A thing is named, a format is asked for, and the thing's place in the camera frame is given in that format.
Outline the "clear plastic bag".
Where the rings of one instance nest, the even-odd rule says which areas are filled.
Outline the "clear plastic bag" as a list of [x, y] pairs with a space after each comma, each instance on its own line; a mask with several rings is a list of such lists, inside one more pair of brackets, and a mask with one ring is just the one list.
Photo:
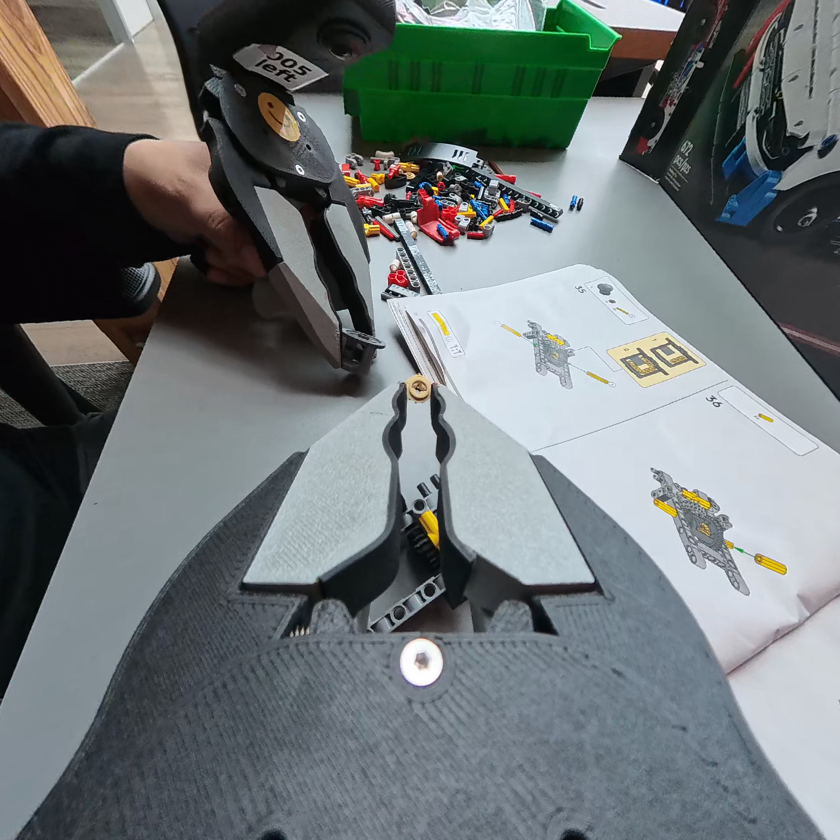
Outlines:
[[426, 27], [539, 32], [560, 3], [544, 1], [395, 1], [398, 23]]

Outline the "green plastic bin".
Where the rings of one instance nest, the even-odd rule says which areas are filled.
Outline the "green plastic bin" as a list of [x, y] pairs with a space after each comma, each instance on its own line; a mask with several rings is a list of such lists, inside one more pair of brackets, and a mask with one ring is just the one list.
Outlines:
[[620, 38], [575, 2], [539, 31], [398, 23], [345, 71], [343, 109], [370, 142], [564, 149]]

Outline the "pile of loose lego pieces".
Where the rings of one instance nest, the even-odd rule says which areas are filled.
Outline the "pile of loose lego pieces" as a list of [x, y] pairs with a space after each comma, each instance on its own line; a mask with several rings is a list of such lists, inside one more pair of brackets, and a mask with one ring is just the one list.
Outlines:
[[460, 238], [489, 238], [498, 224], [530, 216], [548, 232], [564, 210], [517, 184], [492, 161], [467, 168], [438, 161], [402, 161], [401, 153], [377, 151], [369, 158], [347, 154], [339, 170], [364, 220], [366, 237], [395, 241], [399, 220], [439, 245]]

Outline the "grey lego frame assembly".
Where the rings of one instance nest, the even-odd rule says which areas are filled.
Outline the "grey lego frame assembly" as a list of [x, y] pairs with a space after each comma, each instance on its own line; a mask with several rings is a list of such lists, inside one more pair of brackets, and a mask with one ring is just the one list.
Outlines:
[[439, 550], [439, 488], [440, 477], [432, 474], [416, 485], [414, 501], [403, 503], [397, 576], [385, 591], [384, 602], [370, 608], [369, 633], [394, 632], [445, 593]]

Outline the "lego instruction booklet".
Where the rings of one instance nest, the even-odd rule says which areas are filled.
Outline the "lego instruction booklet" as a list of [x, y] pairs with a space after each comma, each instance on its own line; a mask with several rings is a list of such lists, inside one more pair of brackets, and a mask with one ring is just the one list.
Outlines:
[[783, 781], [838, 838], [838, 453], [601, 269], [388, 306], [419, 372], [658, 564]]

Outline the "dark grey round lego piece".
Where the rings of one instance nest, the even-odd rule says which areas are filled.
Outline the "dark grey round lego piece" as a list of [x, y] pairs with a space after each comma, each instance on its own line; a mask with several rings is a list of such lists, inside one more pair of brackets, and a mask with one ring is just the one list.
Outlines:
[[385, 343], [375, 336], [354, 329], [341, 330], [342, 370], [356, 375], [369, 373], [375, 356], [385, 348]]

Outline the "race car lego box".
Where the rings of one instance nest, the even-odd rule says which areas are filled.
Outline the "race car lego box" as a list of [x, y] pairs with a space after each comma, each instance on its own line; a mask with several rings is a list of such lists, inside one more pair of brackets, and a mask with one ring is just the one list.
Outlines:
[[688, 4], [620, 159], [837, 396], [839, 2]]

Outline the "long dark grey studded beam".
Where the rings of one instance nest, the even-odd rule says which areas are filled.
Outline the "long dark grey studded beam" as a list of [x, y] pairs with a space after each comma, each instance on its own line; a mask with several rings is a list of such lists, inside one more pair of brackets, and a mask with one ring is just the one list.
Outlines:
[[400, 231], [403, 246], [406, 249], [408, 258], [414, 267], [415, 273], [421, 285], [429, 295], [442, 294], [443, 291], [438, 285], [438, 282], [434, 277], [434, 274], [432, 273], [425, 257], [417, 246], [417, 242], [414, 237], [414, 234], [417, 231], [410, 227], [407, 221], [400, 219], [399, 222], [401, 224]]

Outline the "black office chair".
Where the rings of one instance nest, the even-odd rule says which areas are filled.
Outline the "black office chair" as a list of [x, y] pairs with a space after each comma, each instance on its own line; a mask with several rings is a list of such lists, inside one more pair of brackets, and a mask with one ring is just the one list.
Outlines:
[[218, 5], [218, 1], [158, 1], [157, 5], [172, 36], [192, 120], [196, 132], [200, 133], [203, 126], [201, 92], [213, 72], [200, 56], [198, 28], [202, 18]]

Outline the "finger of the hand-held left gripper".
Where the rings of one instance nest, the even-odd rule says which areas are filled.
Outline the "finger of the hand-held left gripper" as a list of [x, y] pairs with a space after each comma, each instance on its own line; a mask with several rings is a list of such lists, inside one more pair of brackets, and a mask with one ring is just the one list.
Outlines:
[[260, 186], [255, 193], [279, 248], [269, 282], [332, 367], [342, 368], [344, 300], [332, 271], [339, 252], [334, 243], [316, 249], [300, 209], [285, 196]]
[[334, 324], [340, 330], [339, 311], [350, 313], [352, 328], [361, 333], [375, 333], [370, 257], [364, 245], [364, 229], [357, 227], [361, 216], [342, 203], [349, 194], [334, 189], [325, 191], [329, 203], [323, 209], [323, 285]]

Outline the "person's left hand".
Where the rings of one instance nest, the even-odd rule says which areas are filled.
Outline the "person's left hand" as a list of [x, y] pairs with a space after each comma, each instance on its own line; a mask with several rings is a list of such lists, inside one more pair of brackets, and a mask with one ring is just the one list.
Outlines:
[[248, 232], [218, 199], [210, 167], [201, 141], [143, 139], [127, 147], [122, 175], [130, 201], [149, 225], [188, 253], [203, 255], [209, 281], [251, 286], [266, 269]]

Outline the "black curved lego panel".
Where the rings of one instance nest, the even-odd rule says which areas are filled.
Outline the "black curved lego panel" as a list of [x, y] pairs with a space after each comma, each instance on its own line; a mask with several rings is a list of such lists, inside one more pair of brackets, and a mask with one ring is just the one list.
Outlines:
[[484, 168], [485, 162], [476, 150], [453, 143], [414, 142], [401, 153], [402, 161], [438, 161], [467, 168]]

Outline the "wood-edged background table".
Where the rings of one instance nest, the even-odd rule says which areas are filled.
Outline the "wood-edged background table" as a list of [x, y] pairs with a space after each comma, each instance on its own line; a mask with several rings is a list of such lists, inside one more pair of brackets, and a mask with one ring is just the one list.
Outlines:
[[685, 13], [650, 1], [578, 1], [578, 5], [620, 35], [612, 57], [662, 60], [679, 31]]

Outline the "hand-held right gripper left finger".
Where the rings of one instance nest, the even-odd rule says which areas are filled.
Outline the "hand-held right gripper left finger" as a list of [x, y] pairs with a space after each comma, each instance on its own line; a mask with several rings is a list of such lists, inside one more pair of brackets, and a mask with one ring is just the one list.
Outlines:
[[406, 385], [384, 389], [306, 452], [242, 580], [358, 614], [393, 583]]

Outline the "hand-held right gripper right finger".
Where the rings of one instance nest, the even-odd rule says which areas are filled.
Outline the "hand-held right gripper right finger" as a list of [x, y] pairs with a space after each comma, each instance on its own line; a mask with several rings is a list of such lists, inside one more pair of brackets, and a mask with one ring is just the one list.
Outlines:
[[586, 562], [529, 451], [447, 387], [430, 415], [440, 567], [452, 606], [593, 592]]

